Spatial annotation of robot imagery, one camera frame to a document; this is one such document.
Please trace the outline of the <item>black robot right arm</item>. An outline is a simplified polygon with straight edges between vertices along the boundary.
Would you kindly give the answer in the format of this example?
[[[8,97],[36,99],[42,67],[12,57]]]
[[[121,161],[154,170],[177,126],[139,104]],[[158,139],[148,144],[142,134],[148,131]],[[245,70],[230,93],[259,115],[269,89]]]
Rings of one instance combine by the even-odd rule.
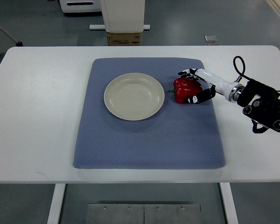
[[[234,100],[243,107],[243,114],[252,120],[252,131],[264,133],[272,129],[280,133],[280,91],[247,77],[242,57],[234,57],[233,66],[239,74],[237,81],[242,78],[248,80]]]

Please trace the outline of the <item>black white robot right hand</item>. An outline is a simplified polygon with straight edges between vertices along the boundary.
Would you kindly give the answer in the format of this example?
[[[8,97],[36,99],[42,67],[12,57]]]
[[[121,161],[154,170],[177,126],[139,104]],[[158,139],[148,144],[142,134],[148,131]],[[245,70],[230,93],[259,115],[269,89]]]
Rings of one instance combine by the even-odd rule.
[[[185,103],[200,104],[212,99],[216,93],[225,97],[229,102],[236,102],[244,86],[239,82],[226,82],[217,75],[205,69],[187,69],[178,73],[179,76],[204,81],[209,88],[184,100]]]

